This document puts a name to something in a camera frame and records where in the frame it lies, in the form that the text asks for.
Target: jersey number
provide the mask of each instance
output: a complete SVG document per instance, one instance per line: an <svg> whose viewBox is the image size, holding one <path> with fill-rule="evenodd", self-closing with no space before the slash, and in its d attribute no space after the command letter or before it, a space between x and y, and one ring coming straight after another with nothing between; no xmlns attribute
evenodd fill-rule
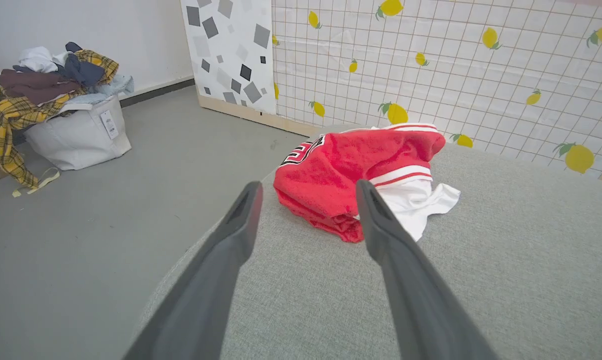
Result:
<svg viewBox="0 0 602 360"><path fill-rule="evenodd" d="M304 142L301 145L297 146L290 155L285 157L285 160L281 163L281 166L286 166L287 164L301 164L303 160L307 159L312 150L318 148L323 145L325 142L325 135L321 135L315 142Z"/></svg>

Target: yellow plaid shirt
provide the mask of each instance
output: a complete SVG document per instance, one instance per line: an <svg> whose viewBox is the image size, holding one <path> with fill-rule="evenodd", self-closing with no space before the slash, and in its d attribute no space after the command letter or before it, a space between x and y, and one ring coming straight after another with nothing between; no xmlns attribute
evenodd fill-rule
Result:
<svg viewBox="0 0 602 360"><path fill-rule="evenodd" d="M90 62L105 69L99 84L111 82L118 70L118 63L91 50L79 50L74 54L82 62ZM0 88L0 168L23 186L36 189L38 179L26 169L23 158L12 145L12 130L42 123L56 116L66 101L86 93L87 89L82 87L54 101L36 106L25 96L8 97L3 88Z"/></svg>

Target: white fabric bin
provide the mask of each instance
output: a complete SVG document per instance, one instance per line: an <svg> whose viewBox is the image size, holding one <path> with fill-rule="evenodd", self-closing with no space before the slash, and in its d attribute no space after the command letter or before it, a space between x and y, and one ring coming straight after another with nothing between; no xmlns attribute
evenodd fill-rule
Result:
<svg viewBox="0 0 602 360"><path fill-rule="evenodd" d="M107 111L118 131L113 139L100 117ZM59 116L34 125L25 136L34 151L61 170L79 170L106 162L132 148L125 135L123 113L116 95L91 105L89 110L78 110L68 117Z"/></svg>

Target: clothing tag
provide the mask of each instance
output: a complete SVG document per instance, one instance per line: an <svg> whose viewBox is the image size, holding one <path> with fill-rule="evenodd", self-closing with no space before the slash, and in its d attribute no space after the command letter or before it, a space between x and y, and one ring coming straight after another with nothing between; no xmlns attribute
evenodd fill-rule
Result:
<svg viewBox="0 0 602 360"><path fill-rule="evenodd" d="M118 136L118 130L116 129L114 120L112 120L112 114L109 113L109 110L106 110L99 116L101 118L101 122L103 123L103 126L105 126L105 130L107 130L109 139L113 140L115 137Z"/></svg>

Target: gray fabric surface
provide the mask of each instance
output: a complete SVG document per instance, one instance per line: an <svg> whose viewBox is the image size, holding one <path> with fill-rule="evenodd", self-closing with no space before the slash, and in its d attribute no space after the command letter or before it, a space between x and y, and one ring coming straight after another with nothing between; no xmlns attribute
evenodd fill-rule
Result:
<svg viewBox="0 0 602 360"><path fill-rule="evenodd" d="M602 359L602 181L452 144L432 173L461 200L429 218L419 244L499 356ZM364 243L292 215L273 178L263 180L223 357L398 358L381 271ZM166 275L139 329L201 243Z"/></svg>

